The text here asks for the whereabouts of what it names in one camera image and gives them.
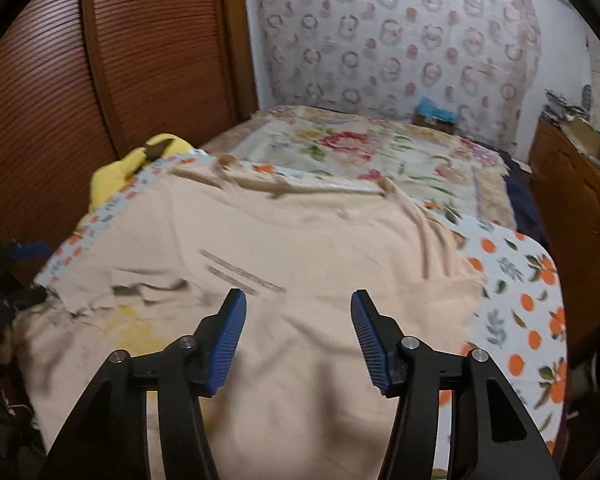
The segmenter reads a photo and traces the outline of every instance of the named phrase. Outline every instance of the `wooden dresser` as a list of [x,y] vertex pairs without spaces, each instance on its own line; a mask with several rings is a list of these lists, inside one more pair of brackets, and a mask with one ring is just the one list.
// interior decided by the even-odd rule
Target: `wooden dresser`
[[600,326],[600,170],[542,118],[530,187],[560,276],[570,348]]

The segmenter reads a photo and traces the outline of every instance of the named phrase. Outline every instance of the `t-shirt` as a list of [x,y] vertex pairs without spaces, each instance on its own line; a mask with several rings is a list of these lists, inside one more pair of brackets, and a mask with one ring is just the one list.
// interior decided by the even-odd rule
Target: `t-shirt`
[[[307,186],[194,165],[145,189],[22,317],[18,358],[47,446],[107,355],[159,351],[229,288],[247,318],[226,385],[203,405],[223,479],[371,479],[395,414],[371,384],[350,320],[368,290],[405,334],[459,351],[482,275],[389,180]],[[153,478],[159,438],[148,414]]]

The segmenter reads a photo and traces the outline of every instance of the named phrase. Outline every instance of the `bed sheet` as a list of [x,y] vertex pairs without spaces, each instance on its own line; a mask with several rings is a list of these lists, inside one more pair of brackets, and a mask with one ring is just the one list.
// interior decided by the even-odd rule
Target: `bed sheet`
[[256,113],[203,149],[313,174],[387,176],[410,196],[515,228],[500,155],[430,128],[283,105]]
[[[52,287],[53,282],[89,250],[98,233],[106,229],[114,216],[143,188],[151,186],[172,166],[205,159],[209,163],[214,160],[205,155],[173,155],[154,162],[97,210],[56,251],[35,281]],[[252,166],[258,171],[274,171],[307,180],[321,179],[271,165]],[[483,299],[471,323],[469,341],[464,348],[458,349],[459,353],[480,347],[493,357],[531,414],[549,450],[553,450],[562,418],[567,365],[562,295],[551,257],[525,235],[478,220],[448,205],[416,202],[440,215],[441,222],[453,233],[458,250],[488,278]],[[433,475],[436,479],[446,478],[450,392],[440,393],[440,406]]]

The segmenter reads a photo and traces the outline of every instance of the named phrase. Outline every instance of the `white curtain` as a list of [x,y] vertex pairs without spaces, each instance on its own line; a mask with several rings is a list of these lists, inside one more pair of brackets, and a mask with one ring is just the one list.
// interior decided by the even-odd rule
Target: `white curtain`
[[274,96],[408,120],[422,96],[515,143],[541,54],[531,0],[260,0]]

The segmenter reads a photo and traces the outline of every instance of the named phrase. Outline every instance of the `silver bolt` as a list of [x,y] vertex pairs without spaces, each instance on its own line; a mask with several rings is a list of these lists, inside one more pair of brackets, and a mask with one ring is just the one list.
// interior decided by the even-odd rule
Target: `silver bolt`
[[126,352],[124,350],[115,350],[109,355],[109,361],[112,363],[121,363],[126,359]]
[[178,341],[178,345],[180,346],[180,348],[185,348],[185,349],[195,348],[196,340],[193,338],[192,335],[184,335]]
[[489,354],[485,352],[482,348],[476,348],[471,352],[471,357],[473,357],[479,363],[483,363],[489,359]]
[[420,346],[420,340],[417,337],[408,335],[402,338],[400,344],[409,350],[415,350],[418,346]]

